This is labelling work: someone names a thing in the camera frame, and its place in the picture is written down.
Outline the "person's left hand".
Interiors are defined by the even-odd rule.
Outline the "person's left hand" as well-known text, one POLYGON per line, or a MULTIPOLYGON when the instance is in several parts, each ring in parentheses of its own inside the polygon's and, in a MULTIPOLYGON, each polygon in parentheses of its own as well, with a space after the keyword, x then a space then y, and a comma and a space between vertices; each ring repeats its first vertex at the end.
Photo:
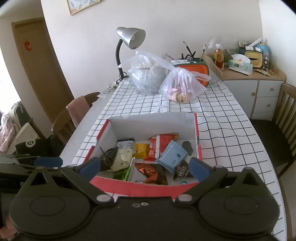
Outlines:
POLYGON ((0 229, 1 240, 13 240, 16 233, 16 228, 14 227, 10 216, 7 216, 4 226, 0 229))

